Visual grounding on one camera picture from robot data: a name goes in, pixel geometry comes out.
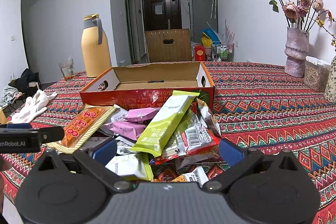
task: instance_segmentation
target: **pink ceramic vase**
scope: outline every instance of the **pink ceramic vase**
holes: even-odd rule
[[[285,73],[302,78],[305,74],[305,60],[308,54],[309,33],[298,28],[287,27]]]

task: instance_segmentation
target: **dark wooden door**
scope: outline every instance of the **dark wooden door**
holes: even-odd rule
[[[145,31],[182,29],[180,0],[142,0]]]

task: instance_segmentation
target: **pink snack wrapper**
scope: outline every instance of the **pink snack wrapper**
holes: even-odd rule
[[[131,109],[128,111],[127,116],[124,118],[129,122],[142,122],[146,120],[151,120],[154,118],[156,113],[158,113],[160,108],[139,108],[139,109]]]
[[[131,140],[137,140],[140,134],[145,130],[146,125],[125,122],[125,121],[116,121],[109,124],[109,130],[116,134],[120,134]]]

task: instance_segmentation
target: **tablecloth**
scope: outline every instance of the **tablecloth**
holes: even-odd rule
[[[325,100],[323,93],[305,86],[303,79],[285,74],[283,66],[229,62],[205,65],[216,85],[213,112],[222,137],[269,155],[285,148],[292,150],[320,193],[321,207],[314,224],[336,220],[336,105]],[[61,80],[46,89],[47,94],[57,91],[59,95],[32,122],[33,126],[65,126],[82,110],[79,91],[89,82],[85,73],[78,73],[75,79]],[[5,194],[11,201],[43,151],[4,155],[13,163],[13,168],[2,174]],[[221,159],[197,165],[210,179],[229,168]],[[155,166],[153,173],[159,180],[169,181],[197,165],[177,172],[174,164],[168,163]]]

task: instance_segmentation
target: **gray thermos handle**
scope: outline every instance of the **gray thermos handle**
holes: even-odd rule
[[[103,26],[101,24],[101,19],[100,18],[96,18],[93,21],[97,22],[97,27],[98,27],[98,45],[100,45],[103,42]]]

